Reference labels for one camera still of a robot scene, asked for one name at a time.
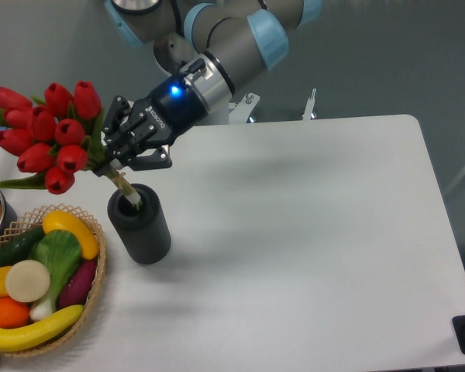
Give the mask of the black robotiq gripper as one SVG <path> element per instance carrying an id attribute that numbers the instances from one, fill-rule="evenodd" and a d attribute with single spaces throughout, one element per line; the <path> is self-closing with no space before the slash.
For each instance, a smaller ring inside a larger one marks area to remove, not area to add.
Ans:
<path id="1" fill-rule="evenodd" d="M 105 146 L 109 155 L 134 155 L 119 161 L 133 171 L 168 169 L 169 146 L 206 114 L 197 93 L 182 78 L 170 77 L 132 108 L 122 96 L 113 98 L 102 125 Z M 140 154 L 148 149 L 155 150 Z"/>

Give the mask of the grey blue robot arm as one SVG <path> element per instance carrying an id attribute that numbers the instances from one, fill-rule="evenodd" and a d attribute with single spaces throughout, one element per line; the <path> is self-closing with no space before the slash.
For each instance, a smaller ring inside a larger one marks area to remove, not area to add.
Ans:
<path id="1" fill-rule="evenodd" d="M 99 171 L 168 168 L 175 140 L 225 105 L 289 51 L 287 32 L 317 18 L 320 1 L 107 1 L 105 8 L 131 45 L 176 33 L 193 49 L 146 97 L 113 99 L 102 126 Z"/>

